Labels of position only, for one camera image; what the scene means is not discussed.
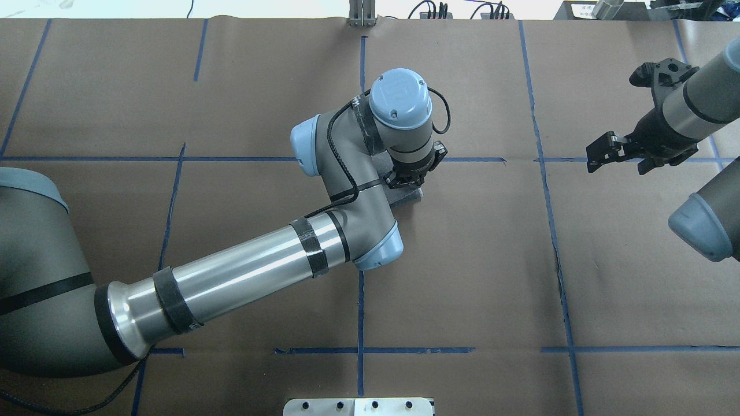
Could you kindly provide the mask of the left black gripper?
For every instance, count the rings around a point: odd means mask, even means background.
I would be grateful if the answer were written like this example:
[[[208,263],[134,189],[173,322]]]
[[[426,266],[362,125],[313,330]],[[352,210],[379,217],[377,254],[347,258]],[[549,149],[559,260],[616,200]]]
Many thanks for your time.
[[[433,171],[447,155],[447,148],[441,142],[431,143],[414,153],[399,153],[388,149],[392,160],[392,170],[385,174],[384,181],[391,189],[406,186],[422,186],[426,174]]]

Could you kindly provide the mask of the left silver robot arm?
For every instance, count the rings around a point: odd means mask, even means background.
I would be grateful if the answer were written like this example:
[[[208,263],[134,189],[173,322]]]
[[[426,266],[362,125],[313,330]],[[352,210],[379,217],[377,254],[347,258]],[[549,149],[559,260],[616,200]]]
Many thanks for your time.
[[[404,243],[386,189],[420,186],[447,154],[433,139],[443,134],[434,93],[412,69],[389,69],[340,109],[296,125],[294,156],[307,176],[321,177],[330,205],[133,284],[98,286],[56,185],[2,168],[2,368],[95,376],[333,267],[395,261]]]

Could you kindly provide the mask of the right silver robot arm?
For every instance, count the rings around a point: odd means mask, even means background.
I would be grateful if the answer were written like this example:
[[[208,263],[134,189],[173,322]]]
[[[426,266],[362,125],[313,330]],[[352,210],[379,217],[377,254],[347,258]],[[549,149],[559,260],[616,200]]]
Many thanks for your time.
[[[644,176],[687,161],[700,142],[738,120],[738,63],[739,41],[733,39],[704,66],[673,58],[638,66],[629,81],[650,89],[653,108],[631,133],[608,131],[587,145],[587,171],[637,159]],[[738,259],[738,198],[735,159],[669,216],[669,229],[710,261]]]

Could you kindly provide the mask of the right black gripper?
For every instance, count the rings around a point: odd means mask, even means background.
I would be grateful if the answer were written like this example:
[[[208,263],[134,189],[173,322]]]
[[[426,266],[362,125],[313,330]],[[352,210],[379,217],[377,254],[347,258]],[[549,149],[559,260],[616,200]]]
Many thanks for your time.
[[[644,176],[664,164],[676,166],[698,152],[699,139],[676,132],[654,108],[643,116],[634,131],[621,136],[607,131],[587,145],[587,171],[595,173],[605,164],[640,159],[638,173]]]

